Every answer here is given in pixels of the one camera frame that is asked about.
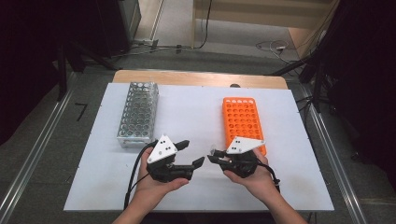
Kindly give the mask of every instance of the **cable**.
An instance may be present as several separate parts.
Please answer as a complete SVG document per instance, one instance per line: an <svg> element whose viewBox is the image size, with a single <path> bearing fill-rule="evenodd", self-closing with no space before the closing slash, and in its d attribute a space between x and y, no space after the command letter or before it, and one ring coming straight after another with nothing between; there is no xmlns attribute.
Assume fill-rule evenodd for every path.
<svg viewBox="0 0 396 224"><path fill-rule="evenodd" d="M200 47L194 48L194 49L201 49L201 48L204 46L204 44L206 43L206 40L207 40L207 26L208 26L208 24L209 24L209 16L210 16L210 10L211 10L211 8L212 8L212 2L213 2L213 0L210 0L210 2L209 2L209 8L207 9L206 26L205 26L205 40L204 40L204 43L202 43L202 45L201 45Z"/></svg>
<svg viewBox="0 0 396 224"><path fill-rule="evenodd" d="M262 163L261 161L258 162L257 164L259 166L264 167L265 169L267 169L271 173L273 181L274 181L274 184L275 184L275 187L276 187L277 191L280 192L280 187L279 187L280 180L276 178L274 170L269 165L266 165L266 164Z"/></svg>
<svg viewBox="0 0 396 224"><path fill-rule="evenodd" d="M300 45L296 49L299 49L300 47L302 47L302 46L306 45L307 43L309 43L309 41L311 41L311 39L314 38L314 36L324 27L324 25L326 25L329 21L331 21L331 20L328 20L328 19L329 19L330 15L332 14L332 11L334 10L336 5L338 5L338 3L336 3L336 4L334 4L332 6L332 9L330 9L329 13L327 14L326 18L324 19L324 22L319 26L319 28L314 32L314 34L311 37L309 37L309 39L307 39L302 45Z"/></svg>
<svg viewBox="0 0 396 224"><path fill-rule="evenodd" d="M128 206L129 203L129 198L131 197L131 192L132 189L134 188L134 186L140 181L142 180L144 177L146 177L146 175L144 177L142 177L141 179L139 179L133 186L132 183L134 182L134 173L136 172L136 168L137 168L137 164L139 163L140 158L142 157L143 153L146 151L146 149L148 149L149 147L155 147L158 143L158 140L155 140L152 143L148 143L145 147L142 148L142 150L139 152L139 154L136 157L136 161L134 162L134 169L132 170L131 173L131 178L129 180L129 184L128 184L128 189L127 192L125 194L125 200L124 200L124 210L126 209L126 207Z"/></svg>

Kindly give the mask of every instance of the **white table surface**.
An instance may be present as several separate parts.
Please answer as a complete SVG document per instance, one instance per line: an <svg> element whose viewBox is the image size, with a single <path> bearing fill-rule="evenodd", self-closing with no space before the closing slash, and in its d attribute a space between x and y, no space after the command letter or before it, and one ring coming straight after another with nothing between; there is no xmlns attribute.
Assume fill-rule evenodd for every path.
<svg viewBox="0 0 396 224"><path fill-rule="evenodd" d="M140 148L121 148L116 138L129 84L110 83L81 157L65 211L120 211ZM301 211L333 210L291 91L200 86L159 86L154 134L173 142L190 140L175 164L191 164L225 148L222 99L253 97L260 114L270 166L281 180L281 194ZM267 210L242 186L232 183L205 158L190 184L165 196L155 211L249 212Z"/></svg>

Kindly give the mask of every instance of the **orange test tube rack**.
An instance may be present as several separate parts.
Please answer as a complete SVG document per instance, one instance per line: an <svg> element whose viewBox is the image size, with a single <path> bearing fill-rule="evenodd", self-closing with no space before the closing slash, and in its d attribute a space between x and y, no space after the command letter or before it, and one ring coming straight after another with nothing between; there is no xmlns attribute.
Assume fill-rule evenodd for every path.
<svg viewBox="0 0 396 224"><path fill-rule="evenodd" d="M262 126L256 101L248 97L225 97L223 99L222 113L226 147L236 136L263 140ZM265 146L259 147L262 155L266 155Z"/></svg>

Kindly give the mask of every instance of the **aluminum rail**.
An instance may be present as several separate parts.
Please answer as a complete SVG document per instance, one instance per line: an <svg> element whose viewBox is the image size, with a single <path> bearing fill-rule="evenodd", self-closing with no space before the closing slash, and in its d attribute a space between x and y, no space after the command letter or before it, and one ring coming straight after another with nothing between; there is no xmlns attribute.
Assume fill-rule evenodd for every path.
<svg viewBox="0 0 396 224"><path fill-rule="evenodd" d="M306 86L302 86L302 88L304 97L312 95L311 91ZM332 167L332 171L335 175L335 179L338 182L341 193L343 194L344 200L346 202L346 207L349 210L349 214L352 218L353 223L367 223L367 219L361 209L359 199L355 194L355 190L353 189L349 178L347 177L347 172L344 169L344 166L341 163L340 159L338 158L334 144L332 143L332 139L330 138L329 132L327 131L324 124L323 117L321 116L321 114L318 114L315 111L315 108L312 108L312 106L310 107L310 114L318 130L320 140L326 151L327 157Z"/></svg>
<svg viewBox="0 0 396 224"><path fill-rule="evenodd" d="M8 223L8 220L11 217L18 200L23 194L30 177L32 176L32 173L35 170L35 167L37 166L41 155L43 154L47 143L50 140L50 137L55 130L58 121L64 112L64 109L67 106L67 103L76 87L77 81L77 74L74 72L71 73L67 81L67 85L69 87L68 91L64 95L62 101L56 103L43 130L35 141L35 145L30 151L17 176L8 187L6 196L3 198L0 206L0 224Z"/></svg>

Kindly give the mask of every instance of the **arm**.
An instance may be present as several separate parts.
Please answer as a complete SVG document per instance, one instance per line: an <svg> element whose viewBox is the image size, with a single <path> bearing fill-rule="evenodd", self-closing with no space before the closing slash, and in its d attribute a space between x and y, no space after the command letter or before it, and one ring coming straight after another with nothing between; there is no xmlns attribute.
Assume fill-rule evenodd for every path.
<svg viewBox="0 0 396 224"><path fill-rule="evenodd" d="M148 174L146 169L147 160L151 151L152 147L146 149L142 155L137 180ZM145 215L154 209L167 193L179 189L188 183L189 180L184 178L178 178L169 183L161 183L153 180L150 175L146 176L137 184L134 197L113 224L140 223Z"/></svg>
<svg viewBox="0 0 396 224"><path fill-rule="evenodd" d="M268 160L257 149L254 153L262 163L268 164ZM241 178L231 171L224 171L224 174L234 183L245 186L253 196L262 201L270 210L276 223L306 223L280 195L271 174L264 167L258 166L256 172L246 178Z"/></svg>

